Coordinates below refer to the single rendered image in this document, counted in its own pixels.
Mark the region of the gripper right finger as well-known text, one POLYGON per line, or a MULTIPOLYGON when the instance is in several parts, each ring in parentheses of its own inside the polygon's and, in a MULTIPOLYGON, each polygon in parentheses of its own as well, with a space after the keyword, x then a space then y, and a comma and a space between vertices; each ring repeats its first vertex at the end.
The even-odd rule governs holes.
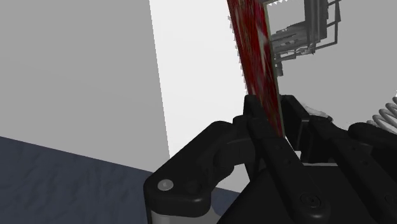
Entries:
POLYGON ((367 123, 341 129, 281 97, 286 137, 306 164, 336 163, 377 224, 397 224, 397 136, 367 123))

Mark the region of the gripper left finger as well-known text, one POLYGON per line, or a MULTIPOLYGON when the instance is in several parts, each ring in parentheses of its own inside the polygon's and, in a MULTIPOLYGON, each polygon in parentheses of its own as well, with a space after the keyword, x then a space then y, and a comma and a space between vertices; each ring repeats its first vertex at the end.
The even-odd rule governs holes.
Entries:
POLYGON ((329 224, 330 205, 253 95, 232 122, 217 121, 143 185, 148 224, 329 224), (249 184, 222 215, 211 194, 236 165, 249 184))

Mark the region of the red patterned book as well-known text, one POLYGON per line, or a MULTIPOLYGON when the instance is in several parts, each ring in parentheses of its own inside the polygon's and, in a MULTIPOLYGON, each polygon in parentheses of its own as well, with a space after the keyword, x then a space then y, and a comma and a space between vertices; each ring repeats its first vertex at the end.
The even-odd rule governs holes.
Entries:
POLYGON ((246 90, 255 95, 275 133, 285 136, 265 0, 226 0, 246 90))

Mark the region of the dark blue upholstered furniture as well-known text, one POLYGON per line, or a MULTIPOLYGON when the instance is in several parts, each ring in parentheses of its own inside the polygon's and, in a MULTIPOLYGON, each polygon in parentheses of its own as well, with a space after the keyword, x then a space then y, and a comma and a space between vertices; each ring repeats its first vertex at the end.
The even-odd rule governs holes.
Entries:
POLYGON ((0 137, 0 224, 148 224, 150 175, 0 137))

